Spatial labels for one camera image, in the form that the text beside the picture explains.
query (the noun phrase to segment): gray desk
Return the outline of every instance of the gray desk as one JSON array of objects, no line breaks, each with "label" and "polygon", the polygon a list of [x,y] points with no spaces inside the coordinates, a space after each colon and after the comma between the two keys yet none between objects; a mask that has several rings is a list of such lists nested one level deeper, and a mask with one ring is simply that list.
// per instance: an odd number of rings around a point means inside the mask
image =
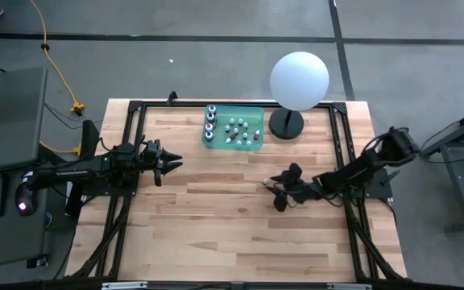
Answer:
[{"label": "gray desk", "polygon": [[43,254],[44,226],[46,221],[46,200],[48,190],[38,192],[37,211],[28,217],[21,217],[15,208],[15,189],[21,184],[23,170],[6,173],[7,182],[5,215],[0,217],[0,265],[21,260],[34,259]]},{"label": "gray desk", "polygon": [[45,68],[0,72],[0,168],[37,159]]},{"label": "gray desk", "polygon": [[19,216],[15,190],[24,170],[15,167],[33,162],[39,155],[46,79],[45,68],[0,73],[0,169],[13,168],[3,173],[6,196],[0,217],[0,264],[35,259],[44,251],[48,191],[38,192],[39,207],[34,214]]}]

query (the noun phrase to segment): small bottle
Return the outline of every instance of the small bottle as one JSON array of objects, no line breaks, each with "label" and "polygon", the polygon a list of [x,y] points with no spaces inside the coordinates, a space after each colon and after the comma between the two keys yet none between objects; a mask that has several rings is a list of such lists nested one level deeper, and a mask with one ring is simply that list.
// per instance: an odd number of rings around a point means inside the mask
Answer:
[{"label": "small bottle", "polygon": [[213,132],[211,132],[211,131],[207,131],[207,132],[205,132],[205,139],[207,139],[207,142],[210,142],[210,141],[212,141],[212,140],[213,140],[213,138],[214,138],[214,134],[213,134]]},{"label": "small bottle", "polygon": [[213,113],[208,113],[207,114],[207,122],[209,123],[213,123],[214,121],[216,120],[216,115],[214,115]]},{"label": "small bottle", "polygon": [[212,130],[214,130],[213,124],[207,123],[207,124],[205,125],[205,130],[206,130],[207,132],[212,132]]},{"label": "small bottle", "polygon": [[216,106],[215,105],[209,105],[209,113],[216,114]]}]

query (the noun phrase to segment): green tray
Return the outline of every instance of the green tray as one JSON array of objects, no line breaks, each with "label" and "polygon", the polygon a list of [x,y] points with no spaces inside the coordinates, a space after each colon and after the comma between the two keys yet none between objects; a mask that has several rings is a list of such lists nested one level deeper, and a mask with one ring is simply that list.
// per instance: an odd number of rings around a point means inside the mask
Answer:
[{"label": "green tray", "polygon": [[[259,107],[241,107],[241,106],[216,106],[216,121],[214,121],[214,137],[212,141],[207,141],[205,138],[205,125],[207,124],[207,113],[209,106],[205,108],[203,115],[204,122],[201,131],[201,141],[207,148],[211,149],[227,149],[227,150],[246,150],[258,151],[264,144],[264,110]],[[234,119],[234,125],[230,125],[230,119]],[[245,130],[243,126],[238,125],[238,120],[248,123],[248,128]],[[225,132],[225,126],[230,126],[230,132]],[[231,143],[225,143],[226,139],[233,134],[234,128],[238,128],[238,135]],[[259,130],[259,139],[254,140],[254,133]],[[242,133],[248,133],[248,138],[245,140]]]}]

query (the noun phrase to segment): desk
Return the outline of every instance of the desk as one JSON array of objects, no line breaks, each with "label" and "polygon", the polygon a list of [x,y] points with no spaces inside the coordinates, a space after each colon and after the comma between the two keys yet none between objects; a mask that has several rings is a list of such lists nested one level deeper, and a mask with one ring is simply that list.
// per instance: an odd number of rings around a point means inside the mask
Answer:
[{"label": "desk", "polygon": [[[128,102],[109,100],[101,129],[107,146],[121,142]],[[359,153],[374,135],[370,113],[366,102],[346,104]],[[262,185],[291,162],[302,167],[307,181],[337,166],[329,115],[319,109],[303,112],[302,135],[283,141],[267,128],[272,111],[265,109],[262,149],[247,152],[203,146],[204,108],[147,109],[147,139],[160,139],[166,150],[184,157],[184,165],[163,177],[162,187],[154,186],[150,172],[141,175],[130,208],[120,280],[354,281],[344,209],[308,201],[279,213]],[[344,141],[342,128],[340,132]],[[78,270],[101,241],[108,204],[109,198],[98,197],[82,209],[66,275]],[[367,212],[374,243],[405,276],[392,212],[371,200]],[[368,272],[366,252],[360,248]],[[110,249],[107,270],[114,253],[112,245]]]}]

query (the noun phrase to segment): yellow cable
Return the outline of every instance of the yellow cable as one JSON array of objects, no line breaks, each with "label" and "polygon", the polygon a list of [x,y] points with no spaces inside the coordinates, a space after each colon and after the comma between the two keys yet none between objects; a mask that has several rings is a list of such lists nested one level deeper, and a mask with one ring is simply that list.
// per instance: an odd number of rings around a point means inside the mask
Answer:
[{"label": "yellow cable", "polygon": [[[30,0],[31,4],[33,5],[33,7],[35,7],[35,10],[37,10],[37,13],[39,14],[39,17],[40,17],[40,22],[42,23],[42,30],[43,30],[43,43],[44,44],[48,44],[48,32],[46,30],[46,23],[44,22],[44,17],[42,16],[42,13],[40,12],[40,9],[39,7],[37,6],[37,4],[35,4],[35,1],[33,0]],[[75,106],[78,105],[78,101],[77,99],[74,97],[74,93],[72,92],[71,88],[69,87],[67,81],[65,81],[65,78],[64,78],[64,75],[62,74],[62,72],[60,71],[60,69],[56,66],[55,62],[52,60],[52,58],[49,56],[49,53],[48,53],[48,50],[46,48],[43,48],[44,50],[44,53],[46,54],[46,57],[48,58],[49,62],[53,65],[53,68],[55,68],[56,72],[58,73],[58,75],[60,76],[60,78],[62,79],[62,82],[64,82],[64,85],[65,87],[68,89],[69,93],[71,94],[71,97],[72,97],[72,101],[75,103]]]},{"label": "yellow cable", "polygon": [[40,145],[46,147],[47,149],[49,149],[50,151],[53,151],[53,152],[55,152],[55,153],[74,153],[74,154],[77,153],[77,149],[76,149],[76,148],[73,148],[73,149],[71,149],[71,150],[58,150],[58,149],[49,147],[48,145],[46,145],[46,143],[44,143],[44,142],[42,142],[42,141],[39,141],[39,142],[40,142]]}]

